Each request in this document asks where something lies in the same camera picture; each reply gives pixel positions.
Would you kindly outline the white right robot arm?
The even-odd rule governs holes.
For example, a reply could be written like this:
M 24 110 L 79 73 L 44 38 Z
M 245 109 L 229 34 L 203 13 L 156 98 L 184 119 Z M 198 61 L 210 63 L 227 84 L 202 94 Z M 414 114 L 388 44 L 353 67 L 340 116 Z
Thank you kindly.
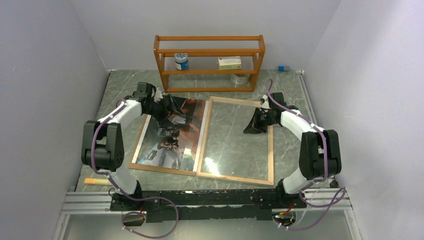
M 261 98 L 260 106 L 255 109 L 243 133 L 267 133 L 274 125 L 288 129 L 300 140 L 298 167 L 282 180 L 283 189 L 274 195 L 276 204 L 286 208 L 301 189 L 341 172 L 339 136 L 333 129 L 314 124 L 294 105 L 287 105 L 281 92 Z

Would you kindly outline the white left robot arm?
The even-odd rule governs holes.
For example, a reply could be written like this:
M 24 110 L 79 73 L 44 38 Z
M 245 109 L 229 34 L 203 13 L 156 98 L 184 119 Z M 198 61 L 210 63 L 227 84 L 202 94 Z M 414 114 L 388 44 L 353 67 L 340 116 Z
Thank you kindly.
M 170 94 L 162 95 L 153 84 L 138 82 L 136 90 L 120 99 L 116 108 L 99 120 L 88 120 L 83 126 L 81 161 L 112 184 L 123 203 L 130 210 L 142 206 L 141 185 L 129 170 L 123 167 L 125 148 L 123 129 L 142 115 L 154 118 L 165 137 L 176 137 L 177 125 L 172 117 L 185 118 L 176 100 Z

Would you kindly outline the printed photo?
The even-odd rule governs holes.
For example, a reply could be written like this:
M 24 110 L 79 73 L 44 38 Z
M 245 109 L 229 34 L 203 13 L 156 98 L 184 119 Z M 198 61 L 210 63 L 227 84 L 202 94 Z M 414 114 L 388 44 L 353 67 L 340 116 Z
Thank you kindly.
M 195 176 L 209 101 L 176 97 L 182 114 L 164 123 L 148 115 L 142 124 L 129 168 Z

